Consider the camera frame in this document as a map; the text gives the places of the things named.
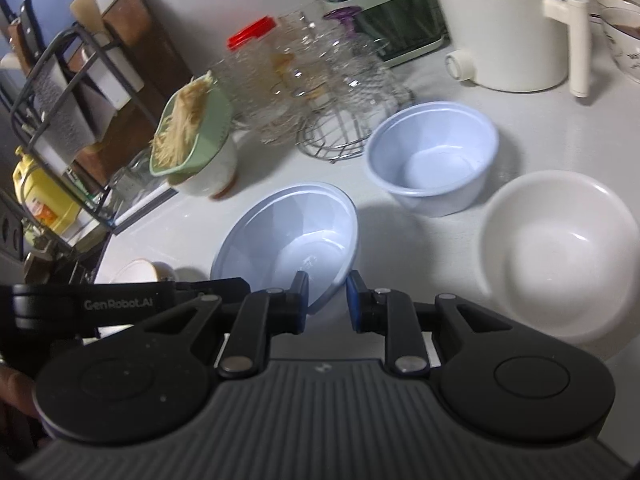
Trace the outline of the operator hand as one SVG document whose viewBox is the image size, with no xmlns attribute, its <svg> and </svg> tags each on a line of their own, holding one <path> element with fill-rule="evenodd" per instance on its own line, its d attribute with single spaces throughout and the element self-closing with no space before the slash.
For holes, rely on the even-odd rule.
<svg viewBox="0 0 640 480">
<path fill-rule="evenodd" d="M 17 370 L 1 365 L 0 370 L 1 401 L 9 404 L 22 414 L 37 418 L 34 402 L 35 383 Z"/>
</svg>

